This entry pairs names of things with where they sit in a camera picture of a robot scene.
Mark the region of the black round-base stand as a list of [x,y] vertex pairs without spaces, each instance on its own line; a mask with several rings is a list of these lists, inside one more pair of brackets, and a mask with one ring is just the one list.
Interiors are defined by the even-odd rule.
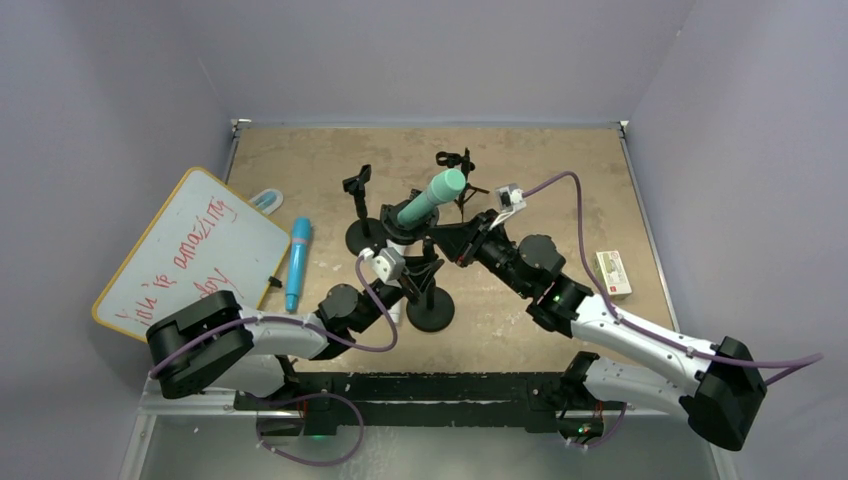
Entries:
[[[413,228],[402,228],[397,221],[399,211],[421,193],[420,190],[412,189],[407,200],[394,205],[382,205],[379,221],[386,232],[387,247],[394,248],[405,259],[425,258],[435,260],[440,257],[436,253],[435,244],[428,237],[427,231],[438,222],[438,208]],[[415,305],[408,301],[406,306],[406,316],[411,325],[425,333],[436,333],[444,330],[452,322],[454,314],[454,301],[446,290],[437,286],[436,275],[435,281],[429,286],[421,301]]]
[[357,219],[347,228],[345,245],[357,256],[363,249],[379,252],[387,245],[386,232],[381,222],[369,216],[366,205],[366,183],[370,180],[372,166],[365,164],[359,173],[342,181],[345,193],[353,197]]

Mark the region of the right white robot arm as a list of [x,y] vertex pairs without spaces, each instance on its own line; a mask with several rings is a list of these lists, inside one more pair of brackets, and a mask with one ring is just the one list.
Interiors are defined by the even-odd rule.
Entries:
[[561,392],[576,407],[592,400],[623,402],[682,417],[709,443],[729,451],[745,444],[767,394],[748,346],[733,337],[714,343],[666,329],[607,306],[604,298],[563,273],[565,258],[550,236],[512,241],[489,210],[464,223],[431,227],[446,258],[480,263],[528,300],[542,329],[615,351],[635,366],[596,358],[575,360]]

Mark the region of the green microphone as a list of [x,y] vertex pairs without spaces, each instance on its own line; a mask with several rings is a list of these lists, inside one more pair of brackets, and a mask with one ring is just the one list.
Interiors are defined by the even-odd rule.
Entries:
[[421,194],[399,211],[398,224],[407,229],[417,226],[440,205],[452,203],[464,186],[464,177],[458,170],[448,169],[439,173]]

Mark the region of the black tripod mic stand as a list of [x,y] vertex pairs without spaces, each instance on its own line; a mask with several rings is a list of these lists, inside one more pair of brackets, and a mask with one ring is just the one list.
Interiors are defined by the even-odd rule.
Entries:
[[470,199],[478,193],[483,195],[490,194],[489,190],[475,186],[469,179],[470,174],[476,169],[476,165],[471,159],[470,149],[466,147],[463,153],[439,151],[435,154],[435,161],[440,167],[458,170],[464,177],[465,186],[459,196],[454,200],[460,212],[460,218],[464,220],[465,207]]

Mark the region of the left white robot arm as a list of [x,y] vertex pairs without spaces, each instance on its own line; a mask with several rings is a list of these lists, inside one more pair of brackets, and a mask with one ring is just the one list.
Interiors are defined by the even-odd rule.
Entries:
[[387,280],[334,286],[307,314],[248,309],[221,290],[159,320],[146,331],[154,362],[149,372],[162,395],[178,399],[209,387],[242,390],[284,409],[297,399],[298,382],[288,359],[330,360],[365,347],[354,339],[391,306],[417,302],[434,282],[443,260],[408,257]]

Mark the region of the blue microphone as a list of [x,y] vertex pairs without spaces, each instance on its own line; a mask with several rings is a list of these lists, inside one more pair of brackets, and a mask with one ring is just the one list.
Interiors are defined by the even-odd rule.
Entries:
[[298,217],[293,225],[287,279],[285,283],[285,309],[294,313],[299,305],[307,255],[312,235],[308,217]]

